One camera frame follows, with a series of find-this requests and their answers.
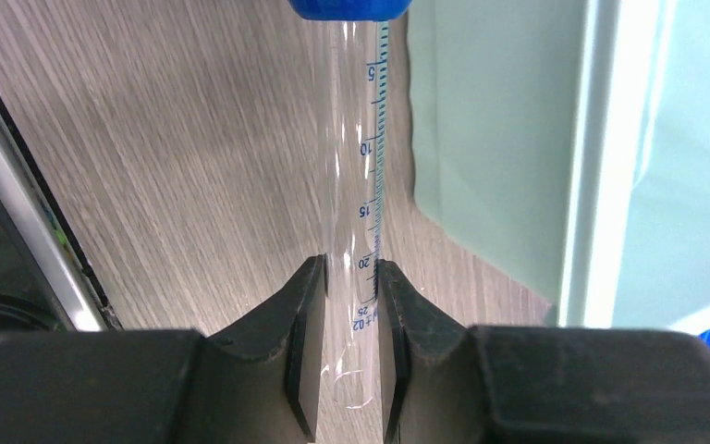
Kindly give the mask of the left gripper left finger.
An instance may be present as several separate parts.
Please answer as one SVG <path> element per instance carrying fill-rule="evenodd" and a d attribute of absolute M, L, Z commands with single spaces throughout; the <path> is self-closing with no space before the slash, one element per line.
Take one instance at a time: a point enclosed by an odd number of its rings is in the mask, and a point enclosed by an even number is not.
<path fill-rule="evenodd" d="M 326 303 L 322 255 L 206 340 L 198 376 L 201 443 L 313 443 Z"/>

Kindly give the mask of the blue funnel brush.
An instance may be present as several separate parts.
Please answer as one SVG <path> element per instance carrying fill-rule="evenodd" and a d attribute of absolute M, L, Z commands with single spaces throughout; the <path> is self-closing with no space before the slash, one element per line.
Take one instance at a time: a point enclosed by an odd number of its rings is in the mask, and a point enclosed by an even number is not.
<path fill-rule="evenodd" d="M 327 368 L 335 402 L 376 396 L 377 265 L 384 219 L 389 26 L 406 1 L 293 1 L 315 26 L 317 128 L 324 185 Z"/>

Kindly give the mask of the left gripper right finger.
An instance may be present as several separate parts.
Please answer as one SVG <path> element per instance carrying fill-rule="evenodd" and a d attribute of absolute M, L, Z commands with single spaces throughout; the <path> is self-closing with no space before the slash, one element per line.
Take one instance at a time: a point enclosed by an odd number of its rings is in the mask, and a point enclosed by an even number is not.
<path fill-rule="evenodd" d="M 477 442 L 478 376 L 467 328 L 392 261 L 378 262 L 377 288 L 383 441 Z"/>

